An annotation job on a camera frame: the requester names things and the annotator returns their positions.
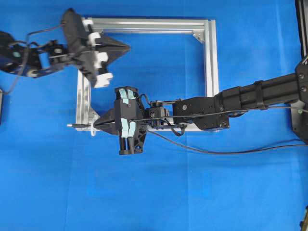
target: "black clamp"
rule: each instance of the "black clamp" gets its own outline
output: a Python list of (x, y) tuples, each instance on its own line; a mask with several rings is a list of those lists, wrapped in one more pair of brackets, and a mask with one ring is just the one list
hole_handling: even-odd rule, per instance
[(263, 101), (262, 82), (263, 81), (260, 80), (254, 83), (256, 92), (256, 103), (257, 103), (257, 108), (259, 108), (260, 110), (267, 110)]

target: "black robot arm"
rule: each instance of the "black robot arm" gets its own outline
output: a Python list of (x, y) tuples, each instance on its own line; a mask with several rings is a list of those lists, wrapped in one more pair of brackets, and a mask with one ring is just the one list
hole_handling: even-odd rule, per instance
[[(189, 123), (200, 130), (229, 128), (229, 118), (239, 117), (249, 110), (267, 110), (270, 105), (301, 102), (296, 108), (296, 127), (293, 131), (308, 143), (308, 65), (307, 57), (295, 73), (257, 81), (244, 87), (223, 90), (214, 97), (194, 97), (186, 100), (148, 102), (144, 108), (138, 90), (132, 87), (116, 89), (114, 108), (99, 118), (94, 127), (120, 137), (120, 154), (142, 153), (148, 128), (170, 128), (180, 136)], [(164, 108), (171, 104), (173, 115)]]

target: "blue cloth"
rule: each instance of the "blue cloth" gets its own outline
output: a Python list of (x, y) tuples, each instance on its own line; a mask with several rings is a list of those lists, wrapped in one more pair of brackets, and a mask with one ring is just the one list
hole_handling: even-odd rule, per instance
[[(15, 39), (84, 16), (216, 19), (220, 90), (294, 71), (300, 43), (294, 0), (2, 0), (0, 30)], [(113, 106), (114, 88), (134, 86), (151, 100), (204, 95), (201, 44), (192, 36), (113, 35), (131, 52), (109, 67), (110, 86), (92, 106)], [(31, 37), (58, 38), (60, 29)], [(12, 75), (1, 72), (8, 89)], [(306, 148), (214, 156), (152, 134), (144, 153), (118, 155), (118, 138), (67, 128), (75, 121), (77, 70), (21, 78), (4, 98), (0, 126), (1, 231), (290, 231), (308, 205)], [(220, 132), (169, 138), (214, 151), (239, 151), (297, 139), (287, 110), (249, 112)]]

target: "aluminum frame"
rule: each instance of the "aluminum frame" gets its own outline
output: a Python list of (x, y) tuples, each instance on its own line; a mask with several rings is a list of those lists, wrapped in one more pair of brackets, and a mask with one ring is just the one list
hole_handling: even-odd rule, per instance
[[(104, 33), (138, 34), (188, 34), (193, 35), (203, 44), (205, 67), (205, 96), (213, 97), (219, 93), (218, 61), (216, 42), (216, 21), (195, 19), (134, 19), (134, 18), (88, 18), (93, 21), (93, 30)], [(77, 124), (93, 124), (98, 114), (91, 108), (91, 86), (89, 81), (78, 72), (77, 84)], [(76, 130), (96, 130), (76, 128)], [(200, 131), (195, 124), (190, 124), (186, 131)]]

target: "screw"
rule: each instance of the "screw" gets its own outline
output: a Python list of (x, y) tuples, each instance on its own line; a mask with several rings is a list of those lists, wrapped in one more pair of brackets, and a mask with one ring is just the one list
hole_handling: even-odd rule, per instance
[(62, 50), (60, 48), (56, 48), (53, 50), (55, 53), (60, 54), (62, 53)]
[(306, 88), (306, 87), (301, 87), (300, 90), (301, 90), (302, 92), (306, 92), (306, 91), (307, 91), (307, 88)]

